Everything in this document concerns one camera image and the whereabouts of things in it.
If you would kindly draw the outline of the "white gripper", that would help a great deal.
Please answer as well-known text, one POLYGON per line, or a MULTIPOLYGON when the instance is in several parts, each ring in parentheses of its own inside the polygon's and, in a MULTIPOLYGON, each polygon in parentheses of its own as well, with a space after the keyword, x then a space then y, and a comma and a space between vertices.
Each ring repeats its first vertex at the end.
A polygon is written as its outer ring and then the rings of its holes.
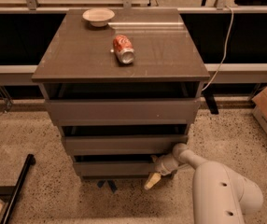
POLYGON ((156 155, 150 156, 153 163, 155 164, 155 171, 157 173, 150 173, 148 180, 144 185, 144 189, 151 189, 156 185, 162 178, 162 175, 169 175, 173 171, 177 170, 180 162, 172 155, 162 155, 157 157, 156 155))

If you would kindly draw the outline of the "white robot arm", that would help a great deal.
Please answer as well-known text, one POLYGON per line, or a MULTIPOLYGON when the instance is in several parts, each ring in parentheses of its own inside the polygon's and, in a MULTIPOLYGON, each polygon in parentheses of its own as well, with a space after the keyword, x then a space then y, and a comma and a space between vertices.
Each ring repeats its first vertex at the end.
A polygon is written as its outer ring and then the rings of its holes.
POLYGON ((194 224, 245 224, 244 215, 257 213, 263 206, 263 194, 255 182, 225 164, 196 155, 186 144, 178 143, 171 153, 151 159, 155 172, 149 175, 145 189, 184 165, 194 169, 194 224))

